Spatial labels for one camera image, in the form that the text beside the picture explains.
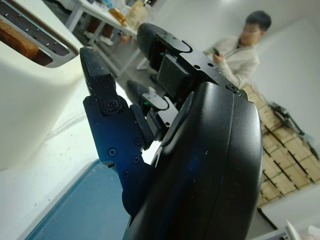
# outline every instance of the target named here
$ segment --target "toaster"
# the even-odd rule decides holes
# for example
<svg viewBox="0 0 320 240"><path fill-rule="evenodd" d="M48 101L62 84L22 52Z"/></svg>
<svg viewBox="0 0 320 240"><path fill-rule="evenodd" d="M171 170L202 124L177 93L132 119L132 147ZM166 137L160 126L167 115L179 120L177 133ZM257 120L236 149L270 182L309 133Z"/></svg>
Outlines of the toaster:
<svg viewBox="0 0 320 240"><path fill-rule="evenodd" d="M39 49L29 59L0 40L0 170L4 170L37 150L83 73L81 43L42 1L0 0L0 19Z"/></svg>

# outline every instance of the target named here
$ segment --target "man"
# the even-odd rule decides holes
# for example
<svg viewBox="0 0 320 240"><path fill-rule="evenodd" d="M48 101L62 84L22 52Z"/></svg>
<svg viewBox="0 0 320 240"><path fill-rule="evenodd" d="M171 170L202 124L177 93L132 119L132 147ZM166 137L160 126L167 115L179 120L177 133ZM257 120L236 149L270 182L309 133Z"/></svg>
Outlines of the man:
<svg viewBox="0 0 320 240"><path fill-rule="evenodd" d="M219 65L219 72L238 88L244 88L255 72L259 59L255 46L271 25L270 16L255 11L245 20L240 37L230 36L217 41L203 53Z"/></svg>

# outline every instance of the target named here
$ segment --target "blue mat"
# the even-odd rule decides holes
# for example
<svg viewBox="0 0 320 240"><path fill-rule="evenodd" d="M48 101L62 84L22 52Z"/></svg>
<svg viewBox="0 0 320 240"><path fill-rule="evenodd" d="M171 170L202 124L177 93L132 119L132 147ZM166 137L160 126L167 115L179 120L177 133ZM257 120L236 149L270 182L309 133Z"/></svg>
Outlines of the blue mat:
<svg viewBox="0 0 320 240"><path fill-rule="evenodd" d="M118 175L96 161L26 239L121 240L129 218Z"/></svg>

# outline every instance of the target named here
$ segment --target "screw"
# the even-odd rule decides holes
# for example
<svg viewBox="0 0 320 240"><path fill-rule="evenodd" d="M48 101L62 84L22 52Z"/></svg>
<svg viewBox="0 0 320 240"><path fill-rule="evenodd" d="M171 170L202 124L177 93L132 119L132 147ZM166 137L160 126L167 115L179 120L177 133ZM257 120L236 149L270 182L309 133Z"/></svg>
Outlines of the screw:
<svg viewBox="0 0 320 240"><path fill-rule="evenodd" d="M118 107L118 102L114 99L111 99L104 104L104 107L108 111L116 110Z"/></svg>
<svg viewBox="0 0 320 240"><path fill-rule="evenodd" d="M239 88L235 87L234 85L232 84L228 84L225 86L227 89L231 90L234 94L237 94L239 93Z"/></svg>
<svg viewBox="0 0 320 240"><path fill-rule="evenodd" d="M127 178L129 177L129 172L128 172L128 171L124 171L124 172L122 173L122 177L123 177L124 179L127 179Z"/></svg>
<svg viewBox="0 0 320 240"><path fill-rule="evenodd" d="M135 156L135 157L133 158L133 162L134 162L135 164L138 164L138 163L140 162L140 157Z"/></svg>
<svg viewBox="0 0 320 240"><path fill-rule="evenodd" d="M98 102L98 99L96 98L96 97L91 97L90 99L89 99L89 103L90 104L96 104Z"/></svg>
<svg viewBox="0 0 320 240"><path fill-rule="evenodd" d="M134 145L136 145L137 147L140 147L142 145L142 139L140 137L137 137L134 140Z"/></svg>
<svg viewBox="0 0 320 240"><path fill-rule="evenodd" d="M117 155L117 149L115 149L114 147L109 148L108 155L110 157L114 157L115 155Z"/></svg>

